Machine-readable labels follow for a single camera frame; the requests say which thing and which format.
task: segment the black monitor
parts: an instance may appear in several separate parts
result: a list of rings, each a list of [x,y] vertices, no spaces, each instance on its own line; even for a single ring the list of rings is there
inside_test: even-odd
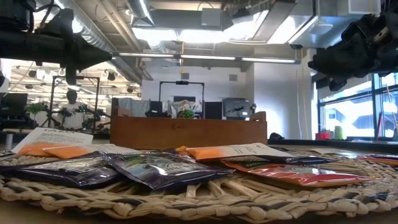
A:
[[[248,118],[250,102],[244,98],[223,99],[223,114],[227,118]]]
[[[24,114],[27,103],[27,93],[2,93],[0,99],[1,116],[20,116]]]

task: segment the person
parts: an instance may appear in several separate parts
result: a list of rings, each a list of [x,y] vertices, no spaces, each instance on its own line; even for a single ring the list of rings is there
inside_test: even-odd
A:
[[[83,122],[85,114],[76,111],[80,106],[83,106],[80,102],[77,102],[77,92],[75,90],[69,90],[67,92],[68,103],[63,105],[58,113],[58,120],[61,122],[65,129],[79,130],[83,128]]]

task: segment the seed packet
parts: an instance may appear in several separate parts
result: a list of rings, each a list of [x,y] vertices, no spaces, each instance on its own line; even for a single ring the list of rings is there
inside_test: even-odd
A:
[[[0,173],[57,160],[59,160],[59,158],[56,157],[20,156],[11,154],[0,158]]]
[[[398,156],[393,155],[379,155],[379,154],[366,154],[357,156],[357,159],[365,159],[373,162],[380,162],[382,164],[398,166]]]
[[[239,162],[252,162],[262,161],[265,164],[290,164],[290,165],[312,165],[312,164],[325,164],[335,162],[333,159],[327,159],[317,156],[296,156],[296,157],[273,157],[273,156],[239,156],[223,159],[223,161],[239,161]]]
[[[114,144],[88,144],[82,146],[60,146],[43,149],[44,152],[61,159],[84,156],[93,152],[104,153],[139,153],[138,150],[115,146]]]
[[[13,177],[31,181],[84,189],[98,189],[120,180],[101,155],[87,155],[78,159],[62,159],[27,166],[10,172]]]
[[[104,157],[120,173],[154,190],[197,184],[232,173],[231,170],[215,169],[164,152],[104,154]]]
[[[52,157],[43,149],[91,144],[92,140],[93,136],[90,134],[52,128],[35,128],[12,151],[18,155]]]
[[[0,157],[11,156],[13,154],[11,150],[0,151]]]
[[[339,174],[331,170],[315,169],[304,166],[267,164],[264,162],[231,162],[222,161],[228,167],[256,174],[282,182],[301,185],[304,187],[332,187],[347,184],[357,184],[372,180],[353,174]]]
[[[294,157],[287,152],[273,149],[262,143],[187,148],[187,152],[189,152],[197,161],[237,156]]]

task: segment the ceiling light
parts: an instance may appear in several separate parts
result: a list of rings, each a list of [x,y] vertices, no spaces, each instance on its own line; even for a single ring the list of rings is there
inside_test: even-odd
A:
[[[37,72],[35,70],[30,70],[28,73],[28,76],[31,78],[35,78],[36,77]]]
[[[252,16],[233,19],[234,25],[224,30],[225,35],[230,40],[248,40],[253,38],[267,17],[268,12],[268,10],[265,10]]]
[[[80,33],[83,31],[83,26],[76,19],[72,21],[72,30],[74,33]]]
[[[212,56],[212,55],[181,55],[181,58],[210,59],[210,60],[235,60],[235,57]]]
[[[128,93],[132,93],[133,91],[134,91],[134,89],[131,86],[127,87],[127,92]]]
[[[78,86],[68,86],[68,88],[71,90],[76,90],[76,91],[80,90],[80,87],[78,87]]]
[[[228,39],[223,31],[213,30],[183,30],[178,37],[178,40],[193,44],[221,43]]]
[[[292,16],[288,16],[278,27],[267,44],[284,44],[296,33],[296,23]]]
[[[270,63],[295,63],[295,60],[291,59],[278,59],[278,58],[242,58],[244,62],[270,62]]]
[[[108,72],[108,80],[109,81],[114,81],[116,77],[114,76],[114,72]]]
[[[148,57],[148,58],[174,58],[172,54],[149,54],[149,53],[119,53],[119,56]]]
[[[318,20],[318,16],[312,18],[303,28],[301,28],[290,40],[289,44],[292,44],[297,38],[299,38],[305,31],[307,31],[316,21]]]
[[[172,29],[141,29],[132,28],[134,35],[141,40],[156,42],[161,40],[177,40],[177,33]]]

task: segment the wooden box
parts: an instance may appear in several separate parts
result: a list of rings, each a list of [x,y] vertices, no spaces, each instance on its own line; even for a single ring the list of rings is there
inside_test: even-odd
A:
[[[113,106],[111,143],[133,149],[171,149],[231,144],[267,144],[266,113],[250,121],[216,119],[136,118],[118,116]]]

